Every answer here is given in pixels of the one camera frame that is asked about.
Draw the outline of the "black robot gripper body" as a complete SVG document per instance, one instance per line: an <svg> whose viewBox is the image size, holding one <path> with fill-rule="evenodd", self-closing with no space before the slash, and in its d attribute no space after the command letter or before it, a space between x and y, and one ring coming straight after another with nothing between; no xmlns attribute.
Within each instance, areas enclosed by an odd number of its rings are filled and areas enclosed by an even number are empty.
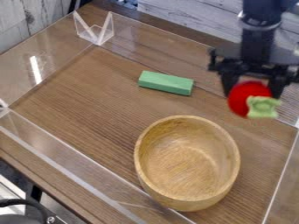
<svg viewBox="0 0 299 224"><path fill-rule="evenodd" d="M276 44L275 36L281 20L253 19L240 12L239 43L209 49L208 69L219 75L252 75L267 79L299 81L299 53Z"/></svg>

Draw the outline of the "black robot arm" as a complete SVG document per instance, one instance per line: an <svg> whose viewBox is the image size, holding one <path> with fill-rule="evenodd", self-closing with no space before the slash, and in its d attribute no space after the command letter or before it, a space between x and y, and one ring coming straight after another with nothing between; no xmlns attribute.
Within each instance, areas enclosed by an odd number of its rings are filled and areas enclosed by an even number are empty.
<svg viewBox="0 0 299 224"><path fill-rule="evenodd" d="M276 99L291 83L299 83L299 55L275 43L281 16L298 3L299 0L243 0L237 14L240 42L209 49L208 70L219 74L225 96L241 76L267 79Z"/></svg>

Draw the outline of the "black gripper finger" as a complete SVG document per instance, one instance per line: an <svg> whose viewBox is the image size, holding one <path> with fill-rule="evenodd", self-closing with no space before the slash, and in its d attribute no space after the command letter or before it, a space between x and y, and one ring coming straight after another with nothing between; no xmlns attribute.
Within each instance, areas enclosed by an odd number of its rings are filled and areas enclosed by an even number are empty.
<svg viewBox="0 0 299 224"><path fill-rule="evenodd" d="M279 99L284 88L290 85L290 78L284 75L273 76L268 81L268 88L271 90L272 97Z"/></svg>
<svg viewBox="0 0 299 224"><path fill-rule="evenodd" d="M224 93L225 96L229 95L231 89L237 84L239 76L240 76L239 72L224 71L224 72L220 73L223 93Z"/></svg>

